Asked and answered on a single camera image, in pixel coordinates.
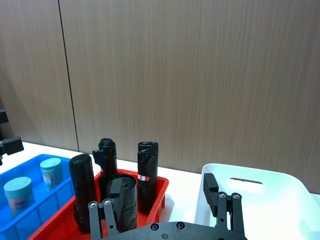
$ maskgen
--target black trash bag roll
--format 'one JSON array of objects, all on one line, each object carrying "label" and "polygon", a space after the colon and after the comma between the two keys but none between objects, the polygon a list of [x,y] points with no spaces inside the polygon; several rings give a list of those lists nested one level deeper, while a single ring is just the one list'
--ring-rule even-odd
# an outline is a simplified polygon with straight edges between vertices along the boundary
[{"label": "black trash bag roll", "polygon": [[94,162],[101,167],[101,177],[98,180],[100,188],[100,202],[106,199],[105,189],[109,176],[117,173],[116,144],[111,138],[102,138],[98,144],[98,150],[92,151]]},{"label": "black trash bag roll", "polygon": [[122,178],[124,187],[123,206],[121,209],[117,229],[120,233],[137,228],[137,184],[136,179],[128,174],[115,174],[109,177],[106,195],[109,192],[114,179]]},{"label": "black trash bag roll", "polygon": [[82,234],[90,233],[88,204],[97,201],[95,177],[88,154],[80,154],[69,161],[69,171],[74,189],[74,218]]},{"label": "black trash bag roll", "polygon": [[138,209],[148,214],[157,198],[158,143],[138,144]]}]

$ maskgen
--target wooden wall panel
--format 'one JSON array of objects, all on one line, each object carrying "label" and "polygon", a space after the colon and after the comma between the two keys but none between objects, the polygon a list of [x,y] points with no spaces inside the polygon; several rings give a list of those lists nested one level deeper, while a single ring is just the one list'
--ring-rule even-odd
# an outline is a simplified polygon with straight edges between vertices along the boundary
[{"label": "wooden wall panel", "polygon": [[0,1],[4,136],[78,150],[58,1]]},{"label": "wooden wall panel", "polygon": [[61,0],[79,149],[280,171],[320,193],[320,1]]}]

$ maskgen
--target white table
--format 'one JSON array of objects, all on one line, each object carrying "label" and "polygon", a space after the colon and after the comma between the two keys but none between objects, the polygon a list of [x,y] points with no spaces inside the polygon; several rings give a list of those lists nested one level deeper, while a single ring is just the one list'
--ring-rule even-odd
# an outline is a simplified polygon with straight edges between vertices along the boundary
[{"label": "white table", "polygon": [[[10,156],[3,156],[3,165],[0,166],[0,174],[40,154],[56,155],[65,158],[72,158],[80,154],[76,151],[27,142],[24,142],[23,146],[24,151],[17,152]],[[100,166],[95,164],[93,158],[92,163],[93,173],[96,175],[100,172]],[[136,162],[118,159],[117,167],[118,169],[138,171]],[[158,176],[169,180],[169,186],[165,193],[165,209],[161,213],[160,222],[183,221],[193,223],[196,214],[201,174],[159,167]],[[312,194],[312,196],[320,206],[320,195]]]}]

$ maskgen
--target black mount bracket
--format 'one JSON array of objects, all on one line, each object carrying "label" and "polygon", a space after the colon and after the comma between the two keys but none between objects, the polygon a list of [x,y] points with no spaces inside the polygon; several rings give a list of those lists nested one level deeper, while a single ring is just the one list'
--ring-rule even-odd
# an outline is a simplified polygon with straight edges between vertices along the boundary
[{"label": "black mount bracket", "polygon": [[[7,123],[8,121],[6,111],[4,109],[0,109],[0,124]],[[0,166],[2,165],[2,156],[4,154],[11,155],[23,150],[24,146],[22,144],[21,137],[15,136],[4,140],[0,137]]]},{"label": "black mount bracket", "polygon": [[[89,203],[90,233],[92,240],[247,240],[242,214],[241,195],[227,195],[219,192],[219,186],[212,173],[205,173],[203,191],[213,216],[215,227],[187,222],[160,222],[119,233],[117,222],[122,208],[122,180],[113,181],[110,198],[102,203]],[[227,227],[227,213],[230,214],[230,230]],[[101,221],[105,219],[108,237],[103,238]]]}]

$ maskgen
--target red plastic bin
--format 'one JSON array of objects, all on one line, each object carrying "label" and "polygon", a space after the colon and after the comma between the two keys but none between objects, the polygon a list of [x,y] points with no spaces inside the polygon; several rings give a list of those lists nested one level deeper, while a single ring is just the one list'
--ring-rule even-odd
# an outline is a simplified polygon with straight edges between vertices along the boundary
[{"label": "red plastic bin", "polygon": [[[138,173],[135,171],[128,171],[118,169],[119,174],[129,174],[135,179]],[[100,199],[100,190],[98,178],[100,173],[95,176],[95,188],[97,198]],[[137,213],[137,227],[142,227],[152,223],[159,222],[159,215],[162,209],[165,208],[165,192],[168,187],[169,180],[164,177],[157,177],[156,193],[157,198],[149,214],[138,211]],[[90,240],[90,234],[81,234],[78,225],[74,218],[74,204],[75,197],[71,198],[59,211],[57,211],[49,220],[47,220],[41,227],[39,227],[28,239],[29,240]]]}]

